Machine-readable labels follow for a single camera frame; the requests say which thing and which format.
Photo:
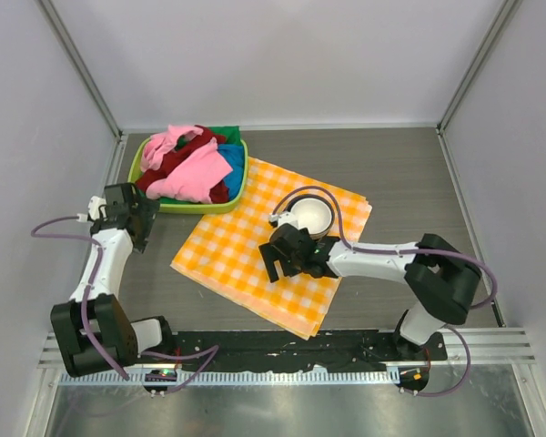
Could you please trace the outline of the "lime green plastic basket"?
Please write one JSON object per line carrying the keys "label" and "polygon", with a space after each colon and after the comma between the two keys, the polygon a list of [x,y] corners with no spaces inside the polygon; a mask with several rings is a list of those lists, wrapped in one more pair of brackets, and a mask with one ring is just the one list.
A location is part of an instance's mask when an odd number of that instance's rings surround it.
{"label": "lime green plastic basket", "polygon": [[[129,183],[135,183],[138,178],[143,174],[143,172],[140,169],[140,160],[143,156],[143,151],[148,143],[150,137],[146,137],[141,144],[138,146],[136,150],[136,154],[132,160],[130,169],[127,174],[126,181]],[[192,214],[192,215],[204,215],[204,214],[223,214],[228,213],[231,210],[233,210],[238,202],[241,200],[242,194],[244,192],[244,189],[247,184],[248,180],[248,170],[249,170],[249,163],[248,163],[248,144],[247,142],[241,138],[240,144],[244,151],[244,172],[243,172],[243,178],[241,181],[241,185],[239,188],[238,195],[235,198],[232,198],[227,203],[220,203],[220,204],[198,204],[198,203],[189,203],[189,202],[183,202],[179,200],[174,200],[170,198],[161,198],[159,200],[160,202],[160,213],[166,213],[166,214]]]}

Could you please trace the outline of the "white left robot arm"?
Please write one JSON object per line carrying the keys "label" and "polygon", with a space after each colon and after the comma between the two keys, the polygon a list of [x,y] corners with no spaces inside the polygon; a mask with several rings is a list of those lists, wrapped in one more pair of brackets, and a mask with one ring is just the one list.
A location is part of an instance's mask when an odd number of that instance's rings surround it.
{"label": "white left robot arm", "polygon": [[90,254],[69,300],[55,305],[51,325],[67,373],[72,377],[114,370],[125,376],[145,351],[172,351],[175,341],[162,316],[128,319],[118,293],[129,256],[142,253],[159,202],[132,183],[109,185],[89,201]]}

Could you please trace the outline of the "orange checkered cloth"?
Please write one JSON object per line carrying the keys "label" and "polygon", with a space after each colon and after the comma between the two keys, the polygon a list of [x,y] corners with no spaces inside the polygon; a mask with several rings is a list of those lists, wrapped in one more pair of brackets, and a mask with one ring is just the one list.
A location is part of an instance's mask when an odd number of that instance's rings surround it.
{"label": "orange checkered cloth", "polygon": [[268,242],[268,217],[279,201],[296,188],[317,184],[313,178],[250,158],[236,207],[204,216],[173,258],[172,268],[304,340],[316,335],[339,280],[297,275],[272,283],[258,247]]}

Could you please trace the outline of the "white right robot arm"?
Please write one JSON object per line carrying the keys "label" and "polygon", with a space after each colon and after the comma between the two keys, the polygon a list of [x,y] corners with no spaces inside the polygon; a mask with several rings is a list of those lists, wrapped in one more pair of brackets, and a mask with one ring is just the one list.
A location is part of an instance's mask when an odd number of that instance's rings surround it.
{"label": "white right robot arm", "polygon": [[354,245],[337,236],[314,239],[307,229],[284,224],[258,249],[271,283],[279,280],[279,265],[290,278],[365,277],[408,285],[417,303],[403,313],[391,340],[406,360],[439,329],[466,321],[481,280],[474,262],[435,234],[399,245]]}

